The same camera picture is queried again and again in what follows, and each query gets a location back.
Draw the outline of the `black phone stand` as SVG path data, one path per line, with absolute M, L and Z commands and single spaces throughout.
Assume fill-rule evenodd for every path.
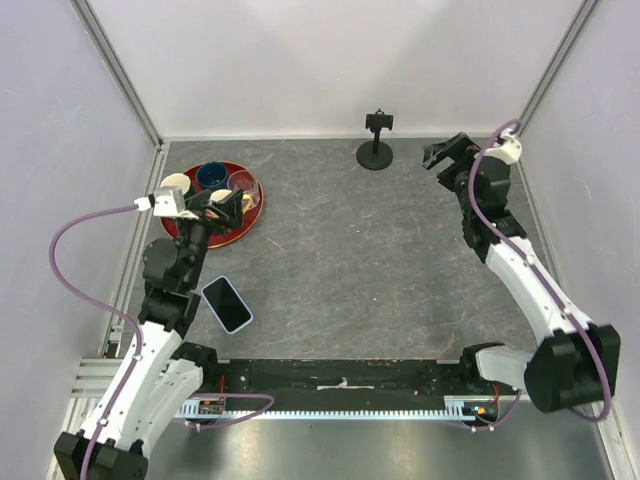
M 381 140 L 383 130 L 393 130 L 394 116 L 382 109 L 366 115 L 365 128 L 373 134 L 373 139 L 362 143 L 356 151 L 357 162 L 365 169 L 380 171 L 388 168 L 393 161 L 391 147 Z

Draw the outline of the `black phone blue case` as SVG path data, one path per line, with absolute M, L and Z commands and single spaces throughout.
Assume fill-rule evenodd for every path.
M 203 286 L 201 296 L 229 335 L 241 331 L 254 319 L 248 305 L 226 276 L 219 276 Z

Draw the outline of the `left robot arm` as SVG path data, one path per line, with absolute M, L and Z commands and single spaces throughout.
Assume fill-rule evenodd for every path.
M 195 392 L 219 382 L 216 353 L 185 342 L 200 303 L 196 287 L 213 234 L 242 227 L 250 197 L 236 188 L 184 197 L 163 187 L 125 206 L 175 220 L 176 238 L 160 238 L 143 253 L 145 297 L 137 318 L 81 292 L 64 276 L 63 286 L 124 320 L 134 338 L 97 406 L 75 433 L 63 432 L 54 455 L 65 479 L 142 479 L 166 427 Z

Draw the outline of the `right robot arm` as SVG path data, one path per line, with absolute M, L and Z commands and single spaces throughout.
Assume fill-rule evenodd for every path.
M 426 146 L 423 165 L 448 159 L 438 182 L 455 194 L 467 245 L 506 286 L 536 338 L 534 353 L 500 343 L 464 349 L 458 381 L 467 392 L 493 382 L 529 395 L 541 412 L 576 410 L 599 402 L 606 417 L 616 388 L 621 339 L 597 325 L 562 291 L 539 260 L 527 233 L 508 208 L 510 173 L 522 146 L 504 130 L 482 149 L 467 134 Z

